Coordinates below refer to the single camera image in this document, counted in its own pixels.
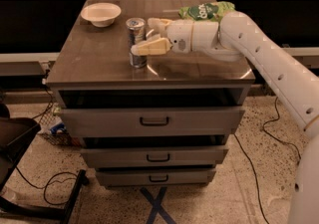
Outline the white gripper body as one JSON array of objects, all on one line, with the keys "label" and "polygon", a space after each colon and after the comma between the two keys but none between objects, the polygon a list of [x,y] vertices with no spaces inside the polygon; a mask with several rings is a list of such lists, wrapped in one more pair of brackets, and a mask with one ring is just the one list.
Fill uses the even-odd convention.
[{"label": "white gripper body", "polygon": [[193,22],[190,20],[172,21],[166,28],[166,34],[171,42],[171,49],[176,53],[188,53],[191,44]]}]

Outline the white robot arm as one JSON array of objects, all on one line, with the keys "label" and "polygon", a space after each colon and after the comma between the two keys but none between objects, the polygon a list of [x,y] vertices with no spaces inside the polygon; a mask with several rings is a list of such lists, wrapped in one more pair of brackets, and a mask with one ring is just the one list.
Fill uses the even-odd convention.
[{"label": "white robot arm", "polygon": [[214,59],[250,61],[309,137],[295,180],[288,224],[319,224],[319,78],[272,42],[238,11],[221,21],[150,18],[155,34],[131,47],[137,56],[203,52]]}]

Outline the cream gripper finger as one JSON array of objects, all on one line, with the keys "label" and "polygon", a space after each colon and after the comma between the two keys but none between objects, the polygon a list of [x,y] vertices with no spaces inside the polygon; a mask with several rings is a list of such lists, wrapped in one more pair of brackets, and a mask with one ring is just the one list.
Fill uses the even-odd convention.
[{"label": "cream gripper finger", "polygon": [[136,56],[164,55],[171,49],[171,43],[167,38],[142,41],[131,47],[131,52]]},{"label": "cream gripper finger", "polygon": [[154,29],[162,37],[167,36],[166,28],[171,23],[170,19],[161,18],[148,18],[148,25],[151,29]]}]

